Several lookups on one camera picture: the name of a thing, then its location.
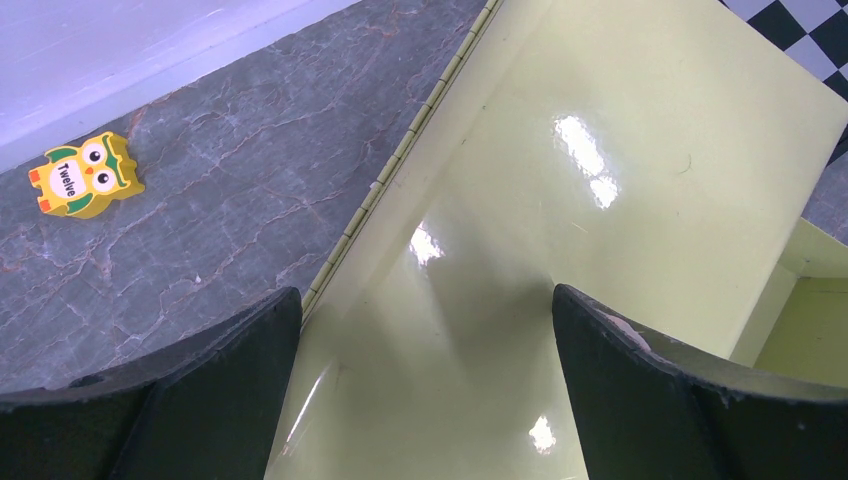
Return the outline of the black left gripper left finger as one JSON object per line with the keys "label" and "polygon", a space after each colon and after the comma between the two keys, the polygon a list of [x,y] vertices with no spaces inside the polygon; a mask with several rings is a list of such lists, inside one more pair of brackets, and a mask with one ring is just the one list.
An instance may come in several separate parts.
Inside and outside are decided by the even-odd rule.
{"label": "black left gripper left finger", "polygon": [[5,479],[260,479],[298,349],[299,292],[56,389],[1,398]]}

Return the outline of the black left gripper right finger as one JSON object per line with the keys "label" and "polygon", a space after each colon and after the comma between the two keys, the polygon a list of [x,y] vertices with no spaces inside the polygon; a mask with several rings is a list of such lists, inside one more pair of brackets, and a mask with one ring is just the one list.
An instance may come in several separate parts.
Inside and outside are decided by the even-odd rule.
{"label": "black left gripper right finger", "polygon": [[566,284],[552,325],[592,479],[843,479],[847,392],[712,355]]}

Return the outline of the green drawer cabinet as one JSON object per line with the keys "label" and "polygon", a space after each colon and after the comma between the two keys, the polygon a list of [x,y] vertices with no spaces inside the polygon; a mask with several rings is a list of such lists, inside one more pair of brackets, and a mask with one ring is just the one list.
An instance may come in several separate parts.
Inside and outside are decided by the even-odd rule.
{"label": "green drawer cabinet", "polygon": [[269,479],[592,479],[570,285],[847,392],[847,104],[716,1],[490,1],[304,301]]}

